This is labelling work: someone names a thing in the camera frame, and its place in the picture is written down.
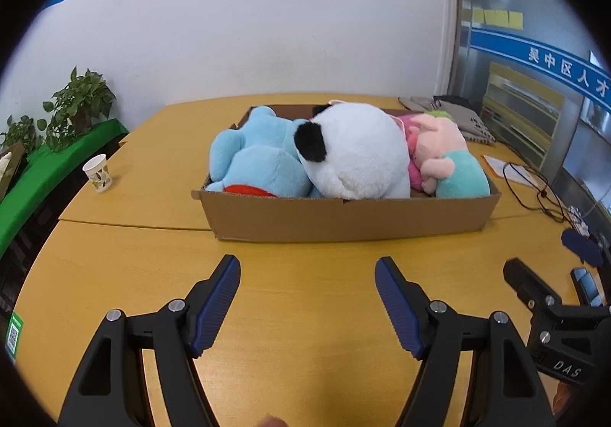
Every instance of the yellow wooden table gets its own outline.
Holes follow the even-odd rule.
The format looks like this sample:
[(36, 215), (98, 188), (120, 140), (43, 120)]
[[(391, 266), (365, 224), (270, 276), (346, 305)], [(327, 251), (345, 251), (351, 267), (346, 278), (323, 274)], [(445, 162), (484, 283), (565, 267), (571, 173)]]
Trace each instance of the yellow wooden table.
[[(321, 93), (256, 95), (170, 105), (131, 132), (110, 158), (114, 178), (111, 189), (101, 195), (86, 184), (60, 219), (110, 226), (209, 230), (200, 202), (193, 200), (190, 193), (200, 188), (208, 175), (208, 153), (216, 135), (239, 121), (250, 106), (325, 103), (334, 98), (372, 103), (381, 108), (402, 108), (396, 98)], [(499, 144), (490, 147), (470, 143), (469, 149), (482, 164), (483, 154), (517, 160)], [(493, 177), (490, 169), (487, 173), (503, 193), (493, 218), (531, 213), (518, 204), (505, 180)], [(514, 186), (520, 198), (533, 203), (534, 189)]]
[[(269, 245), (221, 242), (204, 231), (61, 221), (16, 304), (24, 321), (16, 363), (57, 417), (106, 311), (156, 311), (233, 253), (242, 263), (241, 286), (215, 345), (196, 362), (221, 425), (252, 427), (271, 413), (291, 427), (391, 426), (419, 363), (400, 348), (384, 311), (373, 278), (377, 259), (392, 256), (408, 280), (461, 313), (505, 310), (526, 337), (530, 313), (503, 281), (502, 267), (519, 256), (576, 304), (569, 271), (579, 261), (562, 247), (560, 232), (532, 214), (461, 235)], [(458, 424), (464, 404), (463, 355), (448, 426)], [(145, 359), (152, 408), (165, 426), (154, 358)]]

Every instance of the blue plush toy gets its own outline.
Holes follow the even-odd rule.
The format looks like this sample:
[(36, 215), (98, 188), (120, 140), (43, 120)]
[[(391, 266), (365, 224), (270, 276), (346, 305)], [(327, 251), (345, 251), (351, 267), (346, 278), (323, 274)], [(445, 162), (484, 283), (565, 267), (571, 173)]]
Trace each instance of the blue plush toy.
[(490, 195), (490, 184), (482, 166), (466, 150), (448, 151), (445, 158), (454, 162), (450, 177), (438, 179), (437, 198), (477, 198)]
[(293, 136), (305, 119), (276, 117), (269, 107), (253, 108), (240, 129), (227, 129), (210, 147), (206, 191), (256, 196), (308, 196), (312, 183), (299, 161)]

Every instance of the plush toy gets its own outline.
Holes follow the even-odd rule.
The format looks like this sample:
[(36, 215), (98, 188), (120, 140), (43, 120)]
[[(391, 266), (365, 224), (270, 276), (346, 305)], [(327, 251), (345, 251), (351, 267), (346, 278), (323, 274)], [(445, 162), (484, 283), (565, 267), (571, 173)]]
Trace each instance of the plush toy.
[(408, 198), (409, 153), (393, 117), (365, 103), (336, 103), (297, 128), (299, 159), (324, 197)]
[(253, 108), (240, 129), (219, 133), (210, 146), (206, 191), (256, 196), (302, 197), (312, 189), (293, 136), (305, 119), (276, 117), (269, 107)]
[[(433, 115), (433, 117), (447, 117), (451, 120), (451, 115), (443, 110), (431, 110), (430, 112), (426, 113), (428, 115)], [(418, 141), (418, 136), (417, 134), (410, 131), (410, 127), (414, 126), (414, 124), (412, 124), (412, 119), (418, 115), (421, 114), (402, 115), (397, 118), (403, 124), (405, 140), (407, 141), (407, 149), (409, 150), (410, 161), (409, 166), (407, 167), (407, 172), (409, 174), (409, 183), (414, 189), (422, 191), (422, 174), (420, 173), (420, 169), (414, 161), (414, 153), (416, 149), (416, 143)]]
[(488, 178), (469, 153), (458, 126), (445, 117), (422, 114), (411, 119), (417, 136), (414, 162), (422, 174), (423, 190), (439, 198), (472, 198), (490, 194)]
[(447, 177), (438, 178), (437, 198), (477, 198), (490, 195), (490, 184), (477, 159), (465, 150), (448, 151), (445, 159), (454, 168)]

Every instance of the gray cloth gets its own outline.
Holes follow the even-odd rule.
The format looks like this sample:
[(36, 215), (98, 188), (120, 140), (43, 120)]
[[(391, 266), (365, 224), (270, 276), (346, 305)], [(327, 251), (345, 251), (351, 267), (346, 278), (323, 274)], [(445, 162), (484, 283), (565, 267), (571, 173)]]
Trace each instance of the gray cloth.
[(492, 144), (495, 141), (494, 136), (488, 131), (480, 116), (469, 108), (423, 97), (403, 97), (399, 98), (399, 102), (406, 109), (414, 112), (430, 112), (431, 110), (448, 112), (466, 141), (474, 141), (485, 145)]

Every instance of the white panda plush toy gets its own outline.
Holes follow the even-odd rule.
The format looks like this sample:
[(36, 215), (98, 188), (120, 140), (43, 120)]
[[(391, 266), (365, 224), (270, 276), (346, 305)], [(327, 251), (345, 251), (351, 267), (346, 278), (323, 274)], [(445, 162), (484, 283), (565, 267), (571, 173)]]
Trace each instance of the white panda plush toy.
[(310, 181), (327, 198), (409, 198), (409, 152), (397, 121), (366, 103), (318, 108), (294, 135)]

